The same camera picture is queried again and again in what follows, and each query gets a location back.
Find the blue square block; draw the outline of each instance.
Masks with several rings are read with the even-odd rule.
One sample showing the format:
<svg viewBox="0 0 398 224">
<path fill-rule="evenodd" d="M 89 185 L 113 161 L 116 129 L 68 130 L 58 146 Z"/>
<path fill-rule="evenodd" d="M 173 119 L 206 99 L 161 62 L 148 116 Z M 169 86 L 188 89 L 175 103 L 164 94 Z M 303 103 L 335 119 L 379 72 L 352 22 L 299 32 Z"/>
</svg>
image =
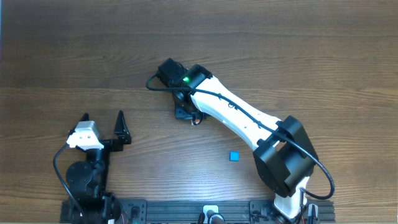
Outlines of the blue square block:
<svg viewBox="0 0 398 224">
<path fill-rule="evenodd" d="M 230 152 L 229 161 L 239 161 L 239 152 Z"/>
</svg>

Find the wood grain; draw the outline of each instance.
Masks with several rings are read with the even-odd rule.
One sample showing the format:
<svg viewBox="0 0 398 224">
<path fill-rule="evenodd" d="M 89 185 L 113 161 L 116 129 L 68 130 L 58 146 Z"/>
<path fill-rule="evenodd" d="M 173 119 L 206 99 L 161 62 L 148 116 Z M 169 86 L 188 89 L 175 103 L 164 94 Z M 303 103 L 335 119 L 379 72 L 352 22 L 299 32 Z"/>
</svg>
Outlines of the wood grain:
<svg viewBox="0 0 398 224">
<path fill-rule="evenodd" d="M 144 88 L 166 58 L 212 71 L 261 111 L 304 124 L 336 182 L 338 222 L 396 222 L 398 2 L 3 1 L 0 222 L 57 222 L 52 158 L 84 112 L 133 142 L 108 190 L 148 200 L 273 198 L 251 150 L 215 119 L 176 121 Z M 239 162 L 229 162 L 239 151 Z M 69 150 L 61 173 L 84 154 Z M 308 189 L 326 194 L 315 169 Z"/>
</svg>

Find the wooden surface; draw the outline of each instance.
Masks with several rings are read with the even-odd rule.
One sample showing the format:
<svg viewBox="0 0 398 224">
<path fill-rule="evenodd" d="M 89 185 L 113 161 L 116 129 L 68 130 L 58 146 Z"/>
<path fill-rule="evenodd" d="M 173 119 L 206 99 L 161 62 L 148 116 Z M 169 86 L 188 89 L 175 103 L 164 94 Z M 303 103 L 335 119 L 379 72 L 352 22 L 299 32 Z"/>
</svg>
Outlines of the wooden surface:
<svg viewBox="0 0 398 224">
<path fill-rule="evenodd" d="M 84 112 L 110 137 L 124 111 L 133 142 L 111 156 L 118 197 L 274 198 L 232 131 L 177 121 L 171 96 L 145 89 L 172 57 L 301 120 L 335 178 L 339 222 L 396 222 L 397 49 L 397 1 L 4 0 L 0 221 L 58 221 L 67 195 L 52 159 Z M 82 159 L 68 150 L 61 173 Z M 319 168 L 308 189 L 328 192 Z"/>
</svg>

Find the table top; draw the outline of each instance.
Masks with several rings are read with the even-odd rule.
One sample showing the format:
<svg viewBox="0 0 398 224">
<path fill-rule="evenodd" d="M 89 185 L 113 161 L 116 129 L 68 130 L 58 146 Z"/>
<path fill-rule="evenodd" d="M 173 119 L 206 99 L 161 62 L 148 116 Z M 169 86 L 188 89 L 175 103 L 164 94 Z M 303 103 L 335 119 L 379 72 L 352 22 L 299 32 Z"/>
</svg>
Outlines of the table top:
<svg viewBox="0 0 398 224">
<path fill-rule="evenodd" d="M 145 89 L 172 57 L 299 119 L 335 179 L 338 222 L 396 222 L 397 24 L 397 1 L 3 1 L 0 220 L 58 221 L 67 195 L 52 159 L 84 112 L 111 137 L 124 111 L 133 140 L 108 180 L 118 197 L 274 198 L 243 140 L 213 118 L 177 121 L 171 95 Z M 67 150 L 61 173 L 83 159 Z M 308 189 L 328 188 L 316 168 Z"/>
</svg>

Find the white connector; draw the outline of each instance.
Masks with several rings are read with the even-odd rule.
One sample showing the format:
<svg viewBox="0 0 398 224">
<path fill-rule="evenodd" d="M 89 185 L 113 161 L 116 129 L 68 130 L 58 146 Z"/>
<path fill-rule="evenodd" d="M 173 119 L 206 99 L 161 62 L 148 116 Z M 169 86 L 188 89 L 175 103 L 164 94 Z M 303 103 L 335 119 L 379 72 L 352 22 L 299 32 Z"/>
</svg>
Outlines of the white connector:
<svg viewBox="0 0 398 224">
<path fill-rule="evenodd" d="M 100 143 L 98 136 L 94 121 L 80 121 L 75 132 L 69 136 L 67 143 L 70 147 L 78 146 L 82 150 L 103 149 L 104 145 Z"/>
</svg>

